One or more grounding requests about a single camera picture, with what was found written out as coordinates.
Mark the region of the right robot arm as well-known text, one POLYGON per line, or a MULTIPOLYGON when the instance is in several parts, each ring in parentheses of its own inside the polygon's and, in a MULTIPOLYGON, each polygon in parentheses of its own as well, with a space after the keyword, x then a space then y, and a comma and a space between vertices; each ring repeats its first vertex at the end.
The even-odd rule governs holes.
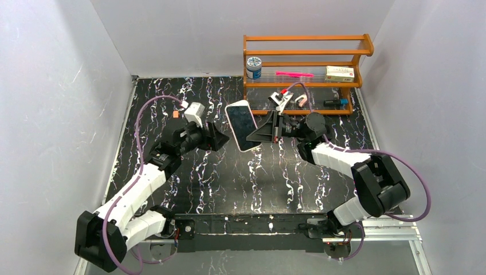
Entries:
POLYGON ((410 197, 410 189, 390 156, 339 148, 327 140, 329 134, 325 117, 317 112, 296 121, 271 111, 264 123, 245 137, 260 143, 296 138, 297 150, 304 161, 351 178, 357 195, 327 213, 329 223, 336 228, 378 218, 410 197))

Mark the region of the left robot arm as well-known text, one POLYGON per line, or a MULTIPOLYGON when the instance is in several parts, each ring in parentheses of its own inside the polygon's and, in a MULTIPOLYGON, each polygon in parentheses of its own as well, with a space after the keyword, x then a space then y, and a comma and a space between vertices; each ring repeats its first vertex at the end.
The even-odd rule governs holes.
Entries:
POLYGON ((194 149, 218 151, 229 139, 212 122, 198 125, 176 119, 167 124, 161 137, 143 154, 139 172, 97 210, 80 214, 75 255, 106 272, 120 268, 129 250, 162 233, 173 218, 171 210, 161 206, 138 217, 135 214, 180 167, 182 156, 194 149))

